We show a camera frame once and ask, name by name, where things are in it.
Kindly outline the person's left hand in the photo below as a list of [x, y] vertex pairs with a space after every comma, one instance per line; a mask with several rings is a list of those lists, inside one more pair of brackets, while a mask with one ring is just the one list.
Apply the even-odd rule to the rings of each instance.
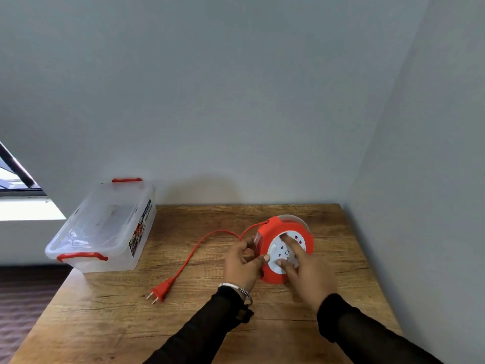
[[229, 283], [246, 290], [252, 291], [257, 280], [262, 274], [261, 270], [247, 270], [245, 252], [255, 250], [252, 240], [238, 241], [227, 252], [224, 264], [223, 283]]

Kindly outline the red two-pin plug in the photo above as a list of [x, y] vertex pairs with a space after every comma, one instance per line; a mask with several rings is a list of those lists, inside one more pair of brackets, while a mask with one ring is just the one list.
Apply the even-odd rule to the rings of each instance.
[[150, 300], [151, 305], [154, 305], [157, 302], [162, 302], [167, 293], [170, 291], [174, 281], [175, 277], [170, 277], [166, 281], [152, 288], [149, 295], [146, 297], [146, 300]]

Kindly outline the person's right forearm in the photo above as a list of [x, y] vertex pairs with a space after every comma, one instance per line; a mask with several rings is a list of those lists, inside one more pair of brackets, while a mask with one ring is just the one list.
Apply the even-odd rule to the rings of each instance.
[[336, 343], [353, 364], [443, 364], [349, 305], [337, 293], [323, 300], [317, 322], [321, 336]]

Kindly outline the person's right hand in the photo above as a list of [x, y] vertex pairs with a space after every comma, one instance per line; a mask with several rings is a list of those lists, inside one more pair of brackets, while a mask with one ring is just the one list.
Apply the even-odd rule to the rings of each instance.
[[286, 273], [294, 291], [317, 313], [322, 302], [337, 293], [336, 277], [324, 257], [308, 254], [287, 234], [280, 236], [298, 261], [298, 273]]

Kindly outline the red extension cord reel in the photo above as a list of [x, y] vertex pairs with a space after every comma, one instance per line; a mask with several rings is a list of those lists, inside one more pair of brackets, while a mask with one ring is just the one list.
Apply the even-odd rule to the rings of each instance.
[[262, 268], [262, 281], [268, 284], [283, 284], [288, 281], [286, 272], [276, 264], [276, 261], [284, 259], [289, 261], [295, 269], [299, 262], [294, 252], [288, 248], [281, 239], [282, 234], [287, 234], [299, 244], [308, 254], [313, 253], [314, 236], [307, 224], [295, 215], [284, 214], [273, 216], [258, 225], [254, 238], [256, 257], [269, 255], [270, 261]]

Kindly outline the person's left forearm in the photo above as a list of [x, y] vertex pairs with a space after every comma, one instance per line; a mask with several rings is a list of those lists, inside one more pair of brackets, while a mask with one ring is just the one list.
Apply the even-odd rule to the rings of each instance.
[[253, 314], [236, 290], [221, 286], [143, 364], [211, 364], [227, 333], [240, 324], [248, 323]]

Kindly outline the window frame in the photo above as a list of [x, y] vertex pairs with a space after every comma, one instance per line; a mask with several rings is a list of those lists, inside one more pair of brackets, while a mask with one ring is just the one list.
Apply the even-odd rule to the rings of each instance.
[[45, 191], [0, 142], [0, 197], [46, 197]]

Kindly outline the clear plastic storage box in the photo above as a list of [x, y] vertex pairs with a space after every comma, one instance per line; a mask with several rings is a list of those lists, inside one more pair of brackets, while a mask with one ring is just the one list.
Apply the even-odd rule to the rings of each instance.
[[83, 274], [137, 267], [157, 208], [155, 186], [135, 179], [101, 183], [45, 248], [46, 256]]

